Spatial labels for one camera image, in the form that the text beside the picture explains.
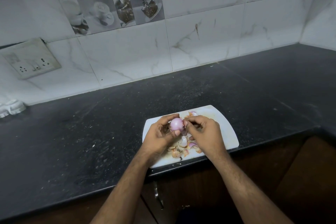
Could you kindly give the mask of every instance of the forearm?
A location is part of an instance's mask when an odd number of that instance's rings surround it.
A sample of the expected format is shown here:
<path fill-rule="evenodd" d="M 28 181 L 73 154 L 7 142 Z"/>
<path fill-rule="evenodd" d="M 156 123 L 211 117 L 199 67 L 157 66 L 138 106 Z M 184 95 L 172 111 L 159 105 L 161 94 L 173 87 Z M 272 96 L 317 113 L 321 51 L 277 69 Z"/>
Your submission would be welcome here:
<path fill-rule="evenodd" d="M 213 161 L 245 224 L 292 221 L 232 161 L 229 154 Z"/>
<path fill-rule="evenodd" d="M 148 158 L 139 151 L 91 224 L 132 223 L 148 167 Z"/>

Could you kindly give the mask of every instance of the light switch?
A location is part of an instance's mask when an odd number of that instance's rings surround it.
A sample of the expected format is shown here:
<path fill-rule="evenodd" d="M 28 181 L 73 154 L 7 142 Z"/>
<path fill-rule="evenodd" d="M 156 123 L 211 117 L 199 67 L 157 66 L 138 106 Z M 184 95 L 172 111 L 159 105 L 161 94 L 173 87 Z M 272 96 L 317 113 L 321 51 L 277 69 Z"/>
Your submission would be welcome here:
<path fill-rule="evenodd" d="M 5 58 L 19 79 L 27 79 L 61 68 L 40 38 L 1 49 L 0 55 Z"/>

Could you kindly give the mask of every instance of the backsplash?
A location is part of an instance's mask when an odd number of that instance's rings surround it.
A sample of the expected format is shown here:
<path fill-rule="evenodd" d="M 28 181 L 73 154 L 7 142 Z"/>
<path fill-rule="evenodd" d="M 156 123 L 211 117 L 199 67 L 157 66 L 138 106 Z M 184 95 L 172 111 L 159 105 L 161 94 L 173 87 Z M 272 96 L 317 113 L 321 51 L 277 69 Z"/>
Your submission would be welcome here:
<path fill-rule="evenodd" d="M 0 59 L 0 103 L 35 104 L 297 43 L 313 0 L 0 1 L 0 46 L 41 37 L 62 66 Z"/>
<path fill-rule="evenodd" d="M 300 43 L 336 51 L 336 0 L 313 1 Z"/>

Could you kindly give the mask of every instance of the left hand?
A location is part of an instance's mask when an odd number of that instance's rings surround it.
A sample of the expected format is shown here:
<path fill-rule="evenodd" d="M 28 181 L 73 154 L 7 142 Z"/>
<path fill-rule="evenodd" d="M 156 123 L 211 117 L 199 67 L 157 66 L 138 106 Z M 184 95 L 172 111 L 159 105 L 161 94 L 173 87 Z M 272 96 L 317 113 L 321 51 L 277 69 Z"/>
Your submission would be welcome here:
<path fill-rule="evenodd" d="M 139 150 L 141 155 L 148 158 L 149 166 L 153 165 L 166 147 L 180 135 L 181 132 L 179 130 L 171 131 L 166 134 L 166 132 L 169 131 L 166 127 L 168 122 L 179 116 L 178 113 L 162 116 L 157 122 L 150 126 Z"/>

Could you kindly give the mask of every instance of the hand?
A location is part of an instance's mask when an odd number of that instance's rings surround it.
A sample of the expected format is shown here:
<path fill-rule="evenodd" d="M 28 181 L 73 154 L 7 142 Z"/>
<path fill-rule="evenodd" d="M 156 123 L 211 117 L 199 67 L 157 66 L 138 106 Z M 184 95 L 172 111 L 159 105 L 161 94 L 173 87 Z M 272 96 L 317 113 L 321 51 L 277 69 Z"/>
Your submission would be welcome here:
<path fill-rule="evenodd" d="M 167 133 L 169 127 L 166 126 L 169 121 L 179 116 L 178 113 L 162 116 L 150 126 L 139 150 L 141 154 L 148 158 L 149 166 L 153 165 L 166 147 L 174 141 L 174 138 L 180 135 L 179 130 Z"/>
<path fill-rule="evenodd" d="M 193 123 L 196 124 L 196 126 L 200 126 L 202 130 L 197 130 Z M 187 132 L 194 137 L 198 147 L 211 162 L 228 155 L 218 122 L 198 115 L 185 118 L 184 125 Z"/>

